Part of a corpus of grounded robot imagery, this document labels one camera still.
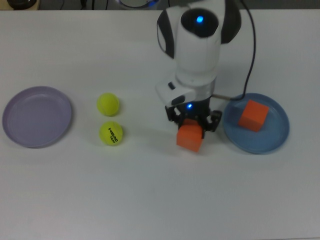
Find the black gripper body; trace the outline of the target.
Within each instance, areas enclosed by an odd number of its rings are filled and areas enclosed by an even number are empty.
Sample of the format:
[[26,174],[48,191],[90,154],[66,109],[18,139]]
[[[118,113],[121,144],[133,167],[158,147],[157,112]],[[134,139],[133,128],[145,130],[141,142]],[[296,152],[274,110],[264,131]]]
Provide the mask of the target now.
[[180,113],[187,119],[195,120],[198,118],[207,118],[210,115],[210,98],[200,101],[190,101],[178,106]]

